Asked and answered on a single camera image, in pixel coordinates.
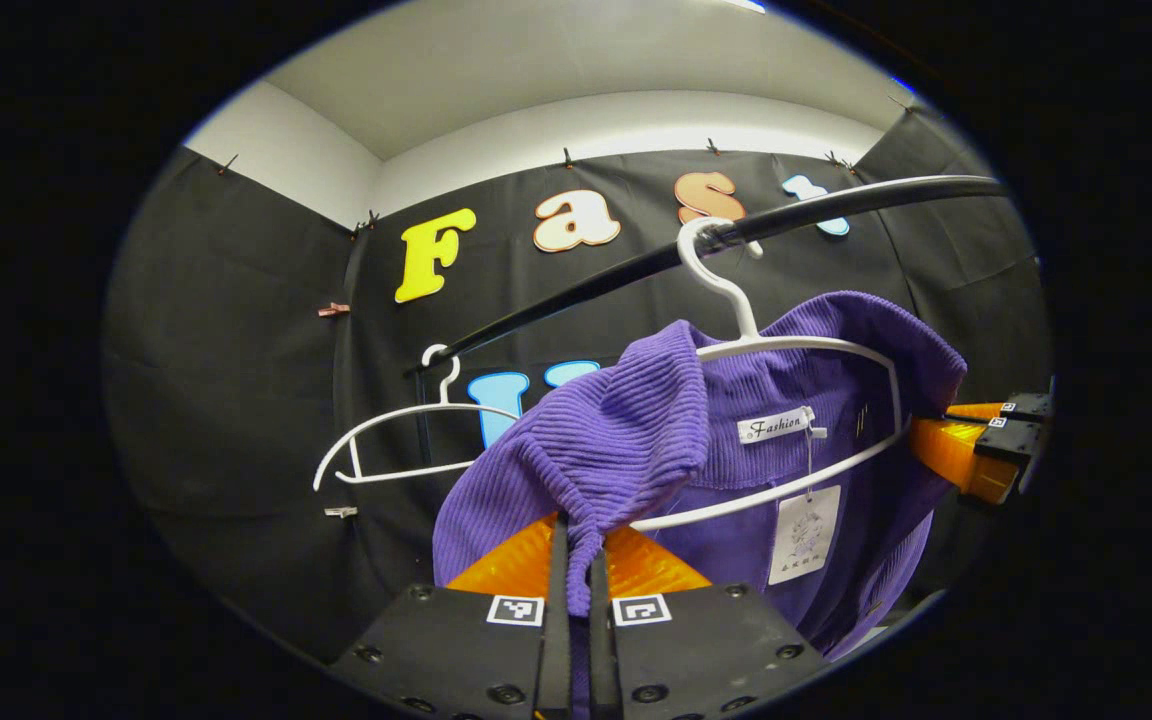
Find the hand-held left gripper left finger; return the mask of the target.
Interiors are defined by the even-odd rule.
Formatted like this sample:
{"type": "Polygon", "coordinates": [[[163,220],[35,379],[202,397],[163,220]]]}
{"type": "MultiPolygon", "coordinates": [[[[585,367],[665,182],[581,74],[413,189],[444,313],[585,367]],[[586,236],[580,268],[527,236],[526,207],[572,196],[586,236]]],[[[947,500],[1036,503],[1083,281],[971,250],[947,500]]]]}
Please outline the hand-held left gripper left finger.
{"type": "Polygon", "coordinates": [[[571,717],[567,516],[550,524],[539,596],[412,584],[332,665],[397,719],[571,717]]]}

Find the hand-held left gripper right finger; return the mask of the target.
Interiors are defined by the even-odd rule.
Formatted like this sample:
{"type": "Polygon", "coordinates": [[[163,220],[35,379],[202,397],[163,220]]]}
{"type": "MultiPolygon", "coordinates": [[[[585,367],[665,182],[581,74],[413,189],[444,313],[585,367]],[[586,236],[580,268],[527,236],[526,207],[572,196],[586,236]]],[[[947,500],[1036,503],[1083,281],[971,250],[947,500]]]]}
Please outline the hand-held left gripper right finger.
{"type": "Polygon", "coordinates": [[[755,588],[710,582],[639,530],[591,564],[594,719],[738,719],[824,665],[755,588]]]}

